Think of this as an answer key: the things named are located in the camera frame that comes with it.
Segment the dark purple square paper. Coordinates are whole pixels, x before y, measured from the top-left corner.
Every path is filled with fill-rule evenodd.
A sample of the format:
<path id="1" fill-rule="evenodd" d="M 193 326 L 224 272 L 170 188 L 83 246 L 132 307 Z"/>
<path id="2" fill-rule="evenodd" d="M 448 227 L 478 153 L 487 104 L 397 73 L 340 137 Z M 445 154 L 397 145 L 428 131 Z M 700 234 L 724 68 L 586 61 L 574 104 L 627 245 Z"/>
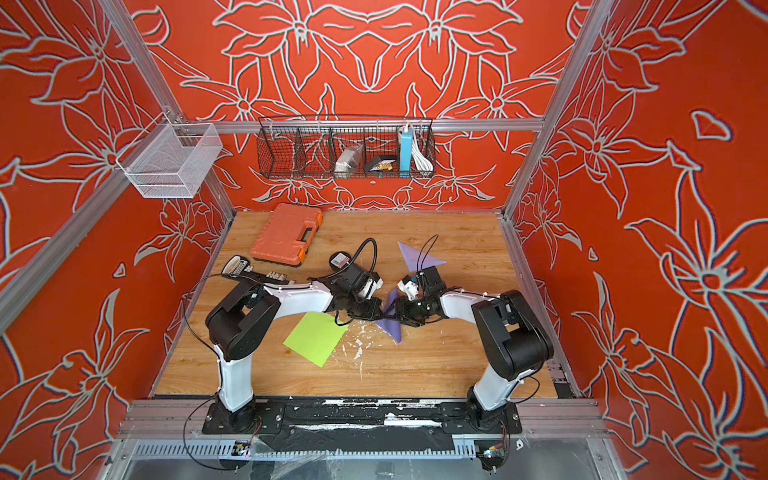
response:
<path id="1" fill-rule="evenodd" d="M 399 321 L 396 319 L 396 308 L 395 308 L 395 301 L 399 297 L 400 291 L 395 288 L 393 289 L 388 297 L 386 304 L 383 308 L 383 318 L 380 320 L 376 320 L 375 324 L 385 331 L 396 344 L 400 344 L 402 342 L 402 327 Z"/>

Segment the light lavender square paper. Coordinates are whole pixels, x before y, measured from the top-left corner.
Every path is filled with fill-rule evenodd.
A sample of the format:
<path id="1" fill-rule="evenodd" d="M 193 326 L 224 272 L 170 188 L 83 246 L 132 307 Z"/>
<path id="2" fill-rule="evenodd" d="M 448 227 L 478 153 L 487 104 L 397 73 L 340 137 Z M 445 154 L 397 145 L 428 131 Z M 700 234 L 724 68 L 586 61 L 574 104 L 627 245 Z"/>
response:
<path id="1" fill-rule="evenodd" d="M 409 272 L 417 272 L 424 268 L 438 267 L 446 264 L 446 261 L 440 260 L 431 254 L 425 254 L 421 250 L 405 243 L 399 242 L 398 247 Z"/>

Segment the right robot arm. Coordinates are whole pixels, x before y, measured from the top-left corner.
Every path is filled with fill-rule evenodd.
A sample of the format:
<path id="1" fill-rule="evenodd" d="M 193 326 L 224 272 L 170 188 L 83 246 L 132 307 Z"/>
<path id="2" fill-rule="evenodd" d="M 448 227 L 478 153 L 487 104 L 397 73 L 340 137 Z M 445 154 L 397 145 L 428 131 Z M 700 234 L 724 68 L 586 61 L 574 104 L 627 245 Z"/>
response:
<path id="1" fill-rule="evenodd" d="M 469 390 L 466 421 L 476 430 L 510 428 L 516 414 L 512 394 L 534 380 L 553 358 L 554 346 L 523 294 L 448 289 L 433 295 L 400 296 L 390 308 L 395 320 L 410 327 L 458 319 L 476 326 L 488 366 Z"/>

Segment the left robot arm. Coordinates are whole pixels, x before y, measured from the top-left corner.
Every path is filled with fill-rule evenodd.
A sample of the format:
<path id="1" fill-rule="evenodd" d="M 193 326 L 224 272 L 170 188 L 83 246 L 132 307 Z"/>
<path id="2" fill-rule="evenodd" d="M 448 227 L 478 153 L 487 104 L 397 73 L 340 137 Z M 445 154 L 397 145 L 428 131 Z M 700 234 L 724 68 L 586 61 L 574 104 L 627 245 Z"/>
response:
<path id="1" fill-rule="evenodd" d="M 219 387 L 202 432 L 241 434 L 256 429 L 263 420 L 252 387 L 252 363 L 274 320 L 329 311 L 345 311 L 351 319 L 378 320 L 382 299 L 375 295 L 377 289 L 376 284 L 354 291 L 319 280 L 280 285 L 240 277 L 205 320 L 217 356 Z"/>

